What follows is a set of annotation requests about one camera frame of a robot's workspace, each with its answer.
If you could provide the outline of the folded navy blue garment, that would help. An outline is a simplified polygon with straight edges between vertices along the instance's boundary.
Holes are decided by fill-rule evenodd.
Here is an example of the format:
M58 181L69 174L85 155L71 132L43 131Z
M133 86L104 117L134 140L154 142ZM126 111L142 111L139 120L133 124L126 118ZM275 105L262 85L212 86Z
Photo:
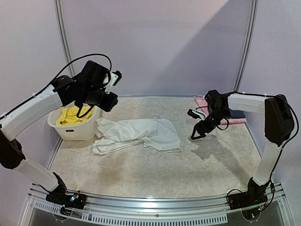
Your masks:
M230 118L231 119L242 119L245 118L245 113L239 110L230 110Z

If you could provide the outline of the folded pink garment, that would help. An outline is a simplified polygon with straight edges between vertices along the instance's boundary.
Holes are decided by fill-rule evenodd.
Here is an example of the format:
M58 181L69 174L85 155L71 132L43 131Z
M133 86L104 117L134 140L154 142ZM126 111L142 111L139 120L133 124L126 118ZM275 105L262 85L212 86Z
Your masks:
M201 111L203 111L207 116L209 115L209 110L207 106L207 101L204 97L194 97L195 102L197 103L198 107L201 107ZM229 118L229 124L241 124L246 123L245 118Z

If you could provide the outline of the left aluminium frame post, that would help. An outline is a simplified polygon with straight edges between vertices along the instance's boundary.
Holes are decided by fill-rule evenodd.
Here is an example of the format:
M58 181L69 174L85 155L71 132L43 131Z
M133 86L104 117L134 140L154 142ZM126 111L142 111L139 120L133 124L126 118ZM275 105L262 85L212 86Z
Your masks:
M66 63L71 61L71 54L69 49L69 44L67 40L66 30L63 21L63 9L62 3L60 0L54 0L54 7L55 7L55 15L57 21L58 32L61 40L61 45L63 49L63 55L65 58Z

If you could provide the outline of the yellow garment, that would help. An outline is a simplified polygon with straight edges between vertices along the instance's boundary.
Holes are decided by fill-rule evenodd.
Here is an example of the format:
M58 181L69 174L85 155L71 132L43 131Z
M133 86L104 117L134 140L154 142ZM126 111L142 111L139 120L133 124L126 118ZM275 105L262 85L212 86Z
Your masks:
M77 106L63 108L60 117L56 120L56 126L74 126L79 125L91 118L94 108L83 106L79 109Z

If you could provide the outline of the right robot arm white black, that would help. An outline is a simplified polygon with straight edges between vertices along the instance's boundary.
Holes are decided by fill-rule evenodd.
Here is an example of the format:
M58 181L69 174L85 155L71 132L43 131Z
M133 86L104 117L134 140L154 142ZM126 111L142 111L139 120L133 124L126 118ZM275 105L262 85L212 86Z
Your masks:
M293 110L284 95L276 96L249 93L219 93L210 90L205 95L211 109L208 116L203 116L194 125L191 140L202 139L217 128L221 121L230 116L231 111L255 113L264 118L265 146L260 163L250 178L247 191L240 200L247 205L254 205L265 194L271 183L272 173L276 168L286 143L289 142L297 122Z

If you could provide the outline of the aluminium frame post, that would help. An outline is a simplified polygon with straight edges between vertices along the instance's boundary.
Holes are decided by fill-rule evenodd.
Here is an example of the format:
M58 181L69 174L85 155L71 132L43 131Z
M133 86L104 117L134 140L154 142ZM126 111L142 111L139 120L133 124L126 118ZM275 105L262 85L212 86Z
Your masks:
M240 61L238 75L237 75L237 78L234 83L233 91L239 90L241 81L243 79L243 74L245 71L245 67L246 67L246 63L247 63L247 59L248 59L248 55L249 55L250 47L251 47L251 43L252 43L253 33L254 33L257 8L258 8L258 0L252 0L249 20L248 20L247 30L246 30L246 38L245 38L244 48L243 48L243 55L242 55L242 58Z
M66 63L71 61L71 54L69 49L69 44L67 40L66 30L63 21L63 9L62 3L60 0L54 0L54 7L55 7L55 15L57 21L58 32L61 40L61 45L63 49L63 55L65 58Z

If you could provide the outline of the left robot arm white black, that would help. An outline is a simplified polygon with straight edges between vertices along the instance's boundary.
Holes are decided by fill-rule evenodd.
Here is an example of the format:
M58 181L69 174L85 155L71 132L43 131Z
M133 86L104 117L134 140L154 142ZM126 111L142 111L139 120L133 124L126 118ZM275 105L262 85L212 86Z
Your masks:
M26 175L59 204L66 204L70 200L70 194L66 191L63 180L27 156L16 138L46 114L71 103L78 107L78 118L85 117L95 106L109 112L118 102L118 96L111 88L121 77L120 71L112 72L98 63L87 61L75 77L59 75L42 91L3 114L0 117L1 166Z

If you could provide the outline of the white t-shirt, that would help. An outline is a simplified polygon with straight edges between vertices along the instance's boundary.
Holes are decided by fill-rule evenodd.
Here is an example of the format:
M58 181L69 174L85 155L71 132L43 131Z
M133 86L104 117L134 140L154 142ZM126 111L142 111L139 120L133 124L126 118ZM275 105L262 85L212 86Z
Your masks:
M106 155L142 144L157 151L180 152L181 141L176 128L166 119L97 120L93 144L94 155Z

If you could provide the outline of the front aluminium rail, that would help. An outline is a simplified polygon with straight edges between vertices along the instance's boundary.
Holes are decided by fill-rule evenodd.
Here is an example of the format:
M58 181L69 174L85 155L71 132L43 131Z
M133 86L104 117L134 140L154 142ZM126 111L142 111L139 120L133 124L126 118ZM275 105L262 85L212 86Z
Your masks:
M46 193L33 184L28 193L23 226L292 226L286 197L280 183L267 193L270 205L255 214L255 208L231 209L226 195L197 198L122 198L87 194L83 209L70 209L46 201Z

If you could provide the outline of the right aluminium frame post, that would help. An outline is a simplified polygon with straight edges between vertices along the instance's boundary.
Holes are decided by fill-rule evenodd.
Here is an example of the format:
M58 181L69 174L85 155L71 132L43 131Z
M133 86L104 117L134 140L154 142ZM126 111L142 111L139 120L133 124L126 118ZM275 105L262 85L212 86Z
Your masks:
M258 0L252 0L249 20L248 20L247 30L246 30L246 38L245 38L244 48L243 48L243 55L242 55L242 58L240 61L238 75L237 75L237 78L234 83L233 91L239 90L241 81L243 79L243 74L245 71L245 67L246 67L246 63L247 63L247 59L248 59L248 55L249 55L250 47L251 47L251 43L252 43L253 33L254 33L257 8L258 8Z

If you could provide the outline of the white plastic laundry basket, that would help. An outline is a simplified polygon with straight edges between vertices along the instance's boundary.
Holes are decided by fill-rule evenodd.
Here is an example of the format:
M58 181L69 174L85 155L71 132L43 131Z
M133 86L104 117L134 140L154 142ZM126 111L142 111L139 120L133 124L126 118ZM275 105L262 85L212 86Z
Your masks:
M74 126L56 126L55 122L60 117L62 109L52 111L48 115L47 123L54 128L59 136L66 141L80 141L91 139L95 135L96 120L100 117L101 110L94 107L94 113L86 122Z

